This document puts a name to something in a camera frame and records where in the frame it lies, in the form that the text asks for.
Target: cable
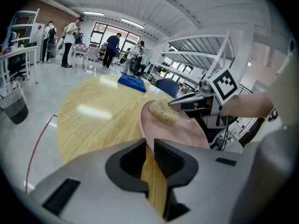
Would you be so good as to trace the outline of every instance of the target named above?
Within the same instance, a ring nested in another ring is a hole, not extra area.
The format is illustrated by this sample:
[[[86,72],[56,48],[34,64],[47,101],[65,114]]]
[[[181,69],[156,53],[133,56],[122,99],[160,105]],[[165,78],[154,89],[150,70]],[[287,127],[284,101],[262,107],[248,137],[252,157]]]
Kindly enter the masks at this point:
[[[202,107],[202,108],[198,108],[196,110],[209,110],[209,108]]]
[[[221,151],[224,151],[226,143],[227,143],[227,139],[228,139],[228,118],[229,118],[229,116],[227,116],[227,119],[226,119],[226,130],[225,130],[222,145],[220,148]]]

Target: blue chair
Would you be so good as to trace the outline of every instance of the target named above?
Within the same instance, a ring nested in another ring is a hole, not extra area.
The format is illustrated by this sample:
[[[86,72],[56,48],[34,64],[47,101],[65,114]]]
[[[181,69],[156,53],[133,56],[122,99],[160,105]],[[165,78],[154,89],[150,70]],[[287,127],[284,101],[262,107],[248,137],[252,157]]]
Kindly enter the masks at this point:
[[[155,86],[165,93],[169,94],[171,97],[175,98],[178,93],[179,84],[170,78],[157,80]]]

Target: blue cushion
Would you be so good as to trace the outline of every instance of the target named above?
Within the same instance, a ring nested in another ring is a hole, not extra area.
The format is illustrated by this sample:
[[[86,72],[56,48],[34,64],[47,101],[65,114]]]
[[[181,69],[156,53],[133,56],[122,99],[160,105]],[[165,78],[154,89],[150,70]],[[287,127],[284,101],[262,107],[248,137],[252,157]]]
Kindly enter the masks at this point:
[[[131,87],[135,90],[141,91],[141,92],[146,92],[146,88],[144,85],[143,80],[141,79],[137,79],[128,75],[122,75],[119,79],[118,79],[118,83],[126,85],[128,87]]]

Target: trash bin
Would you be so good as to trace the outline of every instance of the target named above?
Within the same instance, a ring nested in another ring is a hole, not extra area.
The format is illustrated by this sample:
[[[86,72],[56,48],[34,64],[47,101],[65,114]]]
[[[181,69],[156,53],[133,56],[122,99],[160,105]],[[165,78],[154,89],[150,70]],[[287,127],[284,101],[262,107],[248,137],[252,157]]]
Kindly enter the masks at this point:
[[[28,115],[24,91],[18,81],[0,87],[0,108],[16,125]]]

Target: ceiling light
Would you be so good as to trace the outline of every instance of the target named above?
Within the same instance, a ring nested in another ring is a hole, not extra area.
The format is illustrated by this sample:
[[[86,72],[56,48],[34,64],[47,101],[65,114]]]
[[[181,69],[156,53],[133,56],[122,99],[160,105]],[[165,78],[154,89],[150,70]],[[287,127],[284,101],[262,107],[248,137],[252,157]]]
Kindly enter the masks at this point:
[[[97,16],[104,16],[103,13],[94,13],[94,12],[84,12],[87,15],[97,15]]]
[[[139,25],[139,24],[137,24],[137,23],[135,23],[135,22],[132,22],[132,21],[129,21],[129,20],[126,20],[126,19],[121,19],[122,21],[124,21],[124,22],[127,22],[127,23],[130,23],[130,24],[132,24],[132,25],[134,25],[134,26],[137,26],[137,27],[139,27],[139,28],[141,28],[141,29],[144,29],[144,27],[143,26],[141,26],[141,25]]]

